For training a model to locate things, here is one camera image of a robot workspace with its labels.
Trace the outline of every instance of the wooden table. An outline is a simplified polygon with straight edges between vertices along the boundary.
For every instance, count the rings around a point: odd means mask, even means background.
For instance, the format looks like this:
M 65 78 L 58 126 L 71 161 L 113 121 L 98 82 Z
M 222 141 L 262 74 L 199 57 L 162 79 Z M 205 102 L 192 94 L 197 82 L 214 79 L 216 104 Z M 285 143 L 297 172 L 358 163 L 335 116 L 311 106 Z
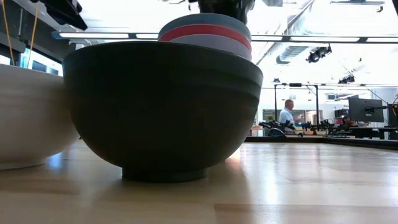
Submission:
M 252 143 L 211 168 L 206 179 L 182 184 L 122 182 L 120 168 L 78 141 L 46 165 L 0 171 L 0 220 L 2 224 L 397 223 L 397 172 L 398 154 L 391 151 Z

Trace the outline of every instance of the red bowl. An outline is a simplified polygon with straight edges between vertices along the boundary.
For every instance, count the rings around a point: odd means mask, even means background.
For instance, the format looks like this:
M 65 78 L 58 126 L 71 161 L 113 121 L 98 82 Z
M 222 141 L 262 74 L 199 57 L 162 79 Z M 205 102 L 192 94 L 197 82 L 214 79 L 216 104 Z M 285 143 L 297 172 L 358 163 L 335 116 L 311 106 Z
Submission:
M 235 30 L 218 25 L 194 24 L 181 26 L 168 31 L 162 37 L 159 37 L 159 41 L 170 41 L 186 35 L 195 34 L 213 34 L 229 37 L 244 44 L 251 51 L 251 44 L 244 35 L 236 32 Z

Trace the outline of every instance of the man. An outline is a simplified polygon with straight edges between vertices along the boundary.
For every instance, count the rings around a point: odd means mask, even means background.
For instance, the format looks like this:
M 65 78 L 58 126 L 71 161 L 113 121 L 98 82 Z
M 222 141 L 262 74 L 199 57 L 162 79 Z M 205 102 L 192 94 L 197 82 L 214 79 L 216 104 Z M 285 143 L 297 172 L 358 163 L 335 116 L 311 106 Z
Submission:
M 355 121 L 352 121 L 348 115 L 344 116 L 344 125 L 343 128 L 348 131 L 351 127 L 358 127 L 358 124 Z
M 280 112 L 278 122 L 285 124 L 286 121 L 290 121 L 290 123 L 294 126 L 294 119 L 292 115 L 292 110 L 294 107 L 293 100 L 285 101 L 285 108 Z

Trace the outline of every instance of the stacked bowls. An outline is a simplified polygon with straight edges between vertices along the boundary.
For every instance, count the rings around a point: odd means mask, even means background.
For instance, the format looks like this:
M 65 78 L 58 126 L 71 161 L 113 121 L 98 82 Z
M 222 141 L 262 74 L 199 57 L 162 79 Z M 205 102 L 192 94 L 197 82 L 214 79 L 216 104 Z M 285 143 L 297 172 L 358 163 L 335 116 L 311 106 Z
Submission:
M 122 167 L 124 179 L 149 182 L 199 179 L 232 155 L 262 86 L 261 70 L 245 58 L 171 42 L 92 45 L 62 66 L 82 140 Z
M 251 33 L 239 20 L 222 14 L 183 16 L 166 24 L 159 41 L 224 50 L 251 60 Z

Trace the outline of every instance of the bowl base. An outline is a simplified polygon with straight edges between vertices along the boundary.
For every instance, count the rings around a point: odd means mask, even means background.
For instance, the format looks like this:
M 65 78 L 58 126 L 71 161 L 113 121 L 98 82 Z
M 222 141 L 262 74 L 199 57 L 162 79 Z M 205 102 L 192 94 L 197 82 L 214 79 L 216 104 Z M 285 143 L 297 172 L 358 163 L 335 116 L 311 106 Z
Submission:
M 38 159 L 35 161 L 29 161 L 29 162 L 0 163 L 0 170 L 20 169 L 20 168 L 39 166 L 39 165 L 45 164 L 46 162 L 47 162 L 47 158 Z
M 122 168 L 124 180 L 135 180 L 153 183 L 176 183 L 202 179 L 207 176 L 207 169 L 181 172 L 146 172 Z

